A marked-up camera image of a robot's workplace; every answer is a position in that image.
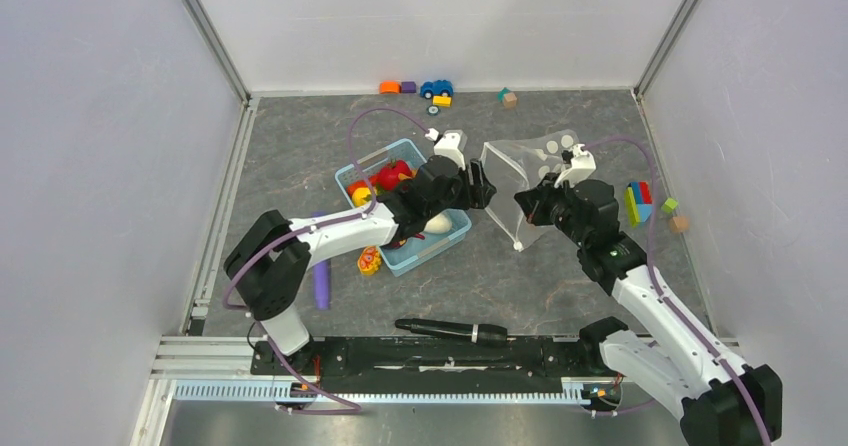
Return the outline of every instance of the white egg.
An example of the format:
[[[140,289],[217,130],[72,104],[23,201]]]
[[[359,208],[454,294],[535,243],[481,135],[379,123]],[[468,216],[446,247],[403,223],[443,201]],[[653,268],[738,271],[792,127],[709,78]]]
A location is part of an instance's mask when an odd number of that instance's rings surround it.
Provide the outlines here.
[[[424,226],[424,232],[431,234],[445,234],[450,231],[451,226],[453,226],[453,224],[451,223],[448,215],[445,213],[439,213],[433,216],[430,221],[427,221],[427,224]]]

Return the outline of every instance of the yellow block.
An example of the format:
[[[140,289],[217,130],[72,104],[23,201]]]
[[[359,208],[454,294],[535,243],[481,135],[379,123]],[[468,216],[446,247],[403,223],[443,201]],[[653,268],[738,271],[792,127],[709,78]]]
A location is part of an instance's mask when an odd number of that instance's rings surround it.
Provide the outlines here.
[[[440,108],[450,108],[450,96],[433,96],[433,104]]]
[[[630,226],[635,228],[639,224],[639,209],[636,207],[636,196],[630,186],[624,191],[624,207],[627,209]]]

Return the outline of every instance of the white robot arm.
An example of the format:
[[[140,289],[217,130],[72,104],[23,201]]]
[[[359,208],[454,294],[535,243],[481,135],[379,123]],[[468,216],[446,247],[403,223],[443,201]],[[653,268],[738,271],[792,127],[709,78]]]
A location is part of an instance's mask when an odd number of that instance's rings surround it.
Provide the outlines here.
[[[477,160],[466,166],[462,131],[439,134],[431,129],[435,155],[412,179],[377,197],[375,204],[308,219],[285,219],[279,211],[263,213],[224,261],[227,275],[253,318],[259,321],[280,351],[289,356],[309,342],[294,298],[306,271],[348,251],[408,239],[424,230],[427,221],[445,209],[482,209],[495,188]],[[276,259],[264,255],[247,263],[289,235]]]
[[[575,154],[571,162],[580,164],[579,159]],[[555,226],[571,239],[586,275],[655,340],[646,345],[613,317],[597,321],[580,331],[591,365],[617,371],[642,387],[680,421],[691,446],[762,444],[743,401],[749,392],[768,435],[780,437],[780,378],[767,365],[751,368],[721,343],[677,298],[659,270],[654,268],[651,277],[645,251],[620,231],[612,186],[585,179],[580,172],[570,176],[566,169],[560,175],[549,173],[515,200],[531,224]]]

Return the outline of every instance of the orange block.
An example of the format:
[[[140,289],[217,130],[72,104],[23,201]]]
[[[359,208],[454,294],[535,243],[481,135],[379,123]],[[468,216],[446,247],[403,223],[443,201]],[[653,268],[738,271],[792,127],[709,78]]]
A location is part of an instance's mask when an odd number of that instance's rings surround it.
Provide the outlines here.
[[[680,234],[689,229],[689,218],[686,216],[675,216],[668,220],[668,229],[672,233]]]
[[[400,94],[400,83],[397,81],[383,81],[380,83],[380,94]]]

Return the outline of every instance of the teal block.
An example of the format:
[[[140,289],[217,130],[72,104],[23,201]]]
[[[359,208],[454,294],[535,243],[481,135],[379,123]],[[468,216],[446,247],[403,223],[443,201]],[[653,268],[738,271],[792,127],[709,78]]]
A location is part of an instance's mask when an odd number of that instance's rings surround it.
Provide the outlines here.
[[[636,210],[639,211],[639,222],[644,223],[651,217],[651,212],[654,210],[652,204],[637,204]]]
[[[645,204],[645,198],[642,197],[642,188],[639,187],[638,181],[633,181],[627,187],[633,190],[633,198],[636,199],[636,204]]]

